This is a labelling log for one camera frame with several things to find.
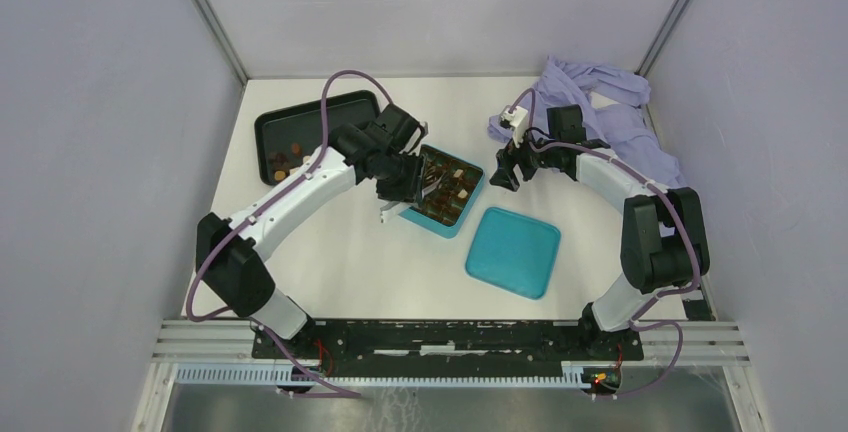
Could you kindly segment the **teal chocolate box with dividers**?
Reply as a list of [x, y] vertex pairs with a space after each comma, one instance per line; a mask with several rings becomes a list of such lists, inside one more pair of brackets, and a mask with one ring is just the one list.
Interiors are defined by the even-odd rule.
[[[478, 165], [427, 144], [421, 146], [420, 152], [426, 159], [426, 165], [443, 167], [448, 176], [421, 206], [412, 206], [399, 216], [437, 236], [452, 239], [458, 235], [483, 188], [485, 171]], [[462, 168], [464, 174], [454, 178], [453, 173], [458, 168]], [[462, 189], [469, 193], [465, 199], [457, 197]]]

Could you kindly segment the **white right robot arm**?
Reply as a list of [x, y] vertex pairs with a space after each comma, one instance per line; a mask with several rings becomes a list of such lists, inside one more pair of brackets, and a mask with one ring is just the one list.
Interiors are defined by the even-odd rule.
[[616, 332], [634, 327], [661, 298], [696, 290], [709, 269], [699, 195], [659, 184], [624, 162], [601, 139], [588, 137], [577, 106], [547, 111], [548, 129], [512, 105], [497, 118], [509, 138], [496, 154], [490, 182], [510, 191], [542, 169], [556, 170], [590, 188], [622, 217], [622, 273], [588, 306], [589, 326], [577, 334], [580, 352], [602, 360], [618, 345]]

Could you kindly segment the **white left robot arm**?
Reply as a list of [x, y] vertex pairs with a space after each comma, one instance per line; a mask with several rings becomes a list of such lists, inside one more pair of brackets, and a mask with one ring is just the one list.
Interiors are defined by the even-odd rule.
[[335, 197], [366, 179], [376, 182], [387, 221], [427, 193], [425, 159], [416, 151], [428, 126], [389, 104], [373, 120], [330, 128], [306, 162], [256, 203], [228, 218], [209, 213], [198, 224], [196, 279], [209, 287], [239, 318], [276, 334], [275, 344], [290, 359], [306, 357], [314, 333], [310, 316], [281, 292], [265, 263], [304, 221]]

